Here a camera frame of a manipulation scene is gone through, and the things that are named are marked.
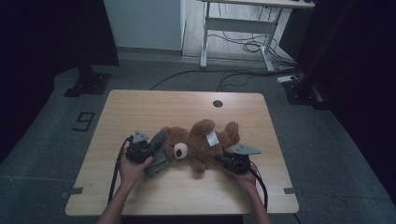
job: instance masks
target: teddy bear snout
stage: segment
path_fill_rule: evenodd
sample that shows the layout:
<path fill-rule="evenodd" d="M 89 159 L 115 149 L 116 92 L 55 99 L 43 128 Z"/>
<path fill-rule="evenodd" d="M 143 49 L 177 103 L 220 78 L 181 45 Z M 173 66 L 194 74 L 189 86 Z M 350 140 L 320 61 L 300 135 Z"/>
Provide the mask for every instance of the teddy bear snout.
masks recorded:
<path fill-rule="evenodd" d="M 187 145 L 184 143 L 177 143 L 174 146 L 174 151 L 175 151 L 175 157 L 177 159 L 184 159 L 187 156 L 187 153 L 189 149 L 187 148 Z"/>

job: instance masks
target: human hand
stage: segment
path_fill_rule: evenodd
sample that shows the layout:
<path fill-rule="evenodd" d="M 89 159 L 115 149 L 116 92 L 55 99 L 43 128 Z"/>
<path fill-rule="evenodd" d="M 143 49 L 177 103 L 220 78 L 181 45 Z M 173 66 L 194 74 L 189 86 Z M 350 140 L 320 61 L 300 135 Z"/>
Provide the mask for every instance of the human hand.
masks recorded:
<path fill-rule="evenodd" d="M 134 184 L 140 179 L 140 177 L 144 173 L 144 170 L 151 164 L 151 162 L 152 157 L 148 157 L 144 163 L 132 163 L 128 161 L 125 154 L 123 154 L 121 157 L 119 169 L 121 185 L 125 188 L 132 189 Z"/>
<path fill-rule="evenodd" d="M 250 164 L 250 168 L 257 173 L 256 166 Z M 256 176 L 254 176 L 250 171 L 246 172 L 244 175 L 236 175 L 233 172 L 225 170 L 228 174 L 233 176 L 238 185 L 244 190 L 244 192 L 249 193 L 251 190 L 256 189 Z"/>

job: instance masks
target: table leg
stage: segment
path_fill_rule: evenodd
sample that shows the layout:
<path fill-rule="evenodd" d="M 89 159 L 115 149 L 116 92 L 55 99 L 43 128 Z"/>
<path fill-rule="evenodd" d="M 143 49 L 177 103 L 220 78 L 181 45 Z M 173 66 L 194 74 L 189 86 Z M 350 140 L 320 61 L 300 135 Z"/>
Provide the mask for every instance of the table leg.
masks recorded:
<path fill-rule="evenodd" d="M 201 49 L 201 68 L 206 68 L 207 60 L 207 21 L 209 20 L 210 3 L 206 6 L 205 26 L 204 26 L 204 42 Z"/>
<path fill-rule="evenodd" d="M 271 27 L 270 34 L 269 34 L 267 40 L 265 41 L 264 48 L 262 49 L 262 57 L 264 58 L 265 65 L 267 66 L 267 69 L 268 69 L 269 72 L 274 72 L 275 71 L 275 69 L 274 69 L 274 67 L 272 65 L 272 62 L 271 62 L 272 57 L 271 57 L 271 54 L 269 52 L 269 49 L 271 47 L 271 42 L 272 42 L 272 40 L 274 38 L 274 34 L 275 34 L 275 31 L 276 31 L 277 24 L 279 22 L 280 15 L 282 14 L 282 10 L 283 10 L 283 7 L 280 7 L 279 10 L 277 11 L 276 17 L 275 17 L 275 19 L 273 21 L 273 24 L 272 24 L 272 27 Z"/>

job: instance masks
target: wall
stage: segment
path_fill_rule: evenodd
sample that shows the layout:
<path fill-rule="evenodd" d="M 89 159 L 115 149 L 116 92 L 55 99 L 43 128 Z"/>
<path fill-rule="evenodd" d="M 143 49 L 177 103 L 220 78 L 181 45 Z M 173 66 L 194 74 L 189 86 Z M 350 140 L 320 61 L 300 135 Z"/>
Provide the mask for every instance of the wall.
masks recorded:
<path fill-rule="evenodd" d="M 185 0 L 105 0 L 117 47 L 181 50 Z"/>

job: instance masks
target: round hole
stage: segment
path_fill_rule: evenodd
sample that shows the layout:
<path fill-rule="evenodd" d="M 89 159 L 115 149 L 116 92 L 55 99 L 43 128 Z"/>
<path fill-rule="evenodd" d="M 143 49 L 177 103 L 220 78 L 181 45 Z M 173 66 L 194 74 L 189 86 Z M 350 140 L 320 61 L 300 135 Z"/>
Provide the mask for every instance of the round hole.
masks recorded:
<path fill-rule="evenodd" d="M 222 101 L 214 101 L 213 106 L 215 107 L 222 107 Z"/>

